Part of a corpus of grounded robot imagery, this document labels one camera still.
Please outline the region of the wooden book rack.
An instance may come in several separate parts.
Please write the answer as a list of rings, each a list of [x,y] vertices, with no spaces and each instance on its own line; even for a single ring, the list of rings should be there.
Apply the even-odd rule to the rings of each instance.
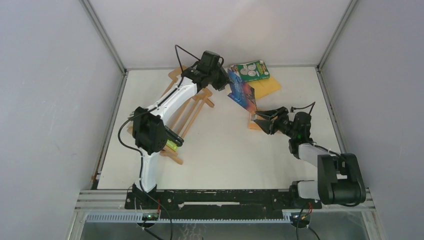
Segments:
[[[171,130],[178,134],[181,138],[185,138],[194,121],[198,117],[202,108],[206,105],[214,108],[215,104],[210,100],[212,92],[208,88],[202,89],[199,93],[186,100],[169,119],[166,124]],[[166,145],[159,152],[160,156],[167,157],[175,163],[182,165],[183,159],[179,156],[178,150],[173,151]]]

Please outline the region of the blue Jane Eyre book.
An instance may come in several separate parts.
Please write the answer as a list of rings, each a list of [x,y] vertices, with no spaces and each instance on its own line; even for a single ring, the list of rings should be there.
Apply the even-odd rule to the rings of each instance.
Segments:
[[[227,96],[249,113],[255,113],[257,111],[255,89],[230,68],[227,70],[227,74],[230,78],[230,83],[225,87]]]

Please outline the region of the thin dark book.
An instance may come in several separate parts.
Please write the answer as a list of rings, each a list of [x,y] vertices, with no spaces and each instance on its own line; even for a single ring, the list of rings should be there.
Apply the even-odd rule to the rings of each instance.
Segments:
[[[166,126],[159,115],[147,113],[147,111],[140,110],[133,112],[129,120],[133,121],[133,130],[131,134],[135,139],[135,144],[144,149],[158,149],[171,140],[181,147],[184,143],[177,133]]]

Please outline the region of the light green paperback book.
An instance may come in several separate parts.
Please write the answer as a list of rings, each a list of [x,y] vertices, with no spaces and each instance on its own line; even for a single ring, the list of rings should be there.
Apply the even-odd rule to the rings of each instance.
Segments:
[[[166,142],[166,146],[169,147],[170,149],[172,149],[173,151],[177,151],[177,149],[179,148],[178,145],[173,142],[172,140],[167,140]]]

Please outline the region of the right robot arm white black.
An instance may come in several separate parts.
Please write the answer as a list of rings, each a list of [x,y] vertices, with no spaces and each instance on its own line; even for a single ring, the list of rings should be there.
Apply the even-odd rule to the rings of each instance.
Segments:
[[[288,140],[289,152],[298,160],[317,168],[316,180],[300,180],[297,189],[289,194],[289,203],[302,208],[309,199],[325,205],[355,207],[367,198],[358,159],[353,153],[337,153],[317,144],[311,138],[312,116],[300,111],[289,117],[282,106],[272,110],[258,110],[254,122],[268,135],[281,132]]]

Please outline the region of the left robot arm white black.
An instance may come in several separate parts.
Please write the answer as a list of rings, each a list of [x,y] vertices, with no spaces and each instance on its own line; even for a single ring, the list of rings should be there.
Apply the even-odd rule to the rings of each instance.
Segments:
[[[140,190],[136,200],[143,208],[153,207],[157,200],[152,192],[157,186],[156,159],[166,146],[166,124],[171,116],[207,86],[221,91],[229,82],[230,78],[223,68],[223,58],[206,50],[200,60],[181,72],[164,96],[147,108],[138,107],[135,110],[132,135],[141,152],[141,166],[134,184]]]

